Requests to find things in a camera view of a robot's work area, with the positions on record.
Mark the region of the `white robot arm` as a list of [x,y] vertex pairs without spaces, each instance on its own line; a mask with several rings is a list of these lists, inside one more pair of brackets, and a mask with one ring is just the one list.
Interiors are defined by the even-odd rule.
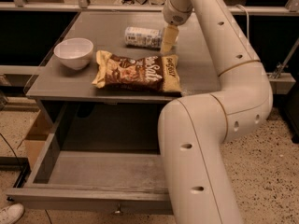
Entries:
[[164,19],[199,21],[219,91],[168,103],[158,121],[164,175],[176,224],[243,224],[220,145],[259,128],[273,93],[263,65],[223,0],[166,0]]

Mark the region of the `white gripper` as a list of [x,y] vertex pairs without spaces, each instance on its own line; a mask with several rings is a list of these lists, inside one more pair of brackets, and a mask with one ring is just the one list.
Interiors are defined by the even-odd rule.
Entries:
[[169,52],[176,43],[178,28],[184,24],[192,14],[190,0],[166,0],[163,8],[164,20],[168,23],[164,27],[161,43],[161,53]]

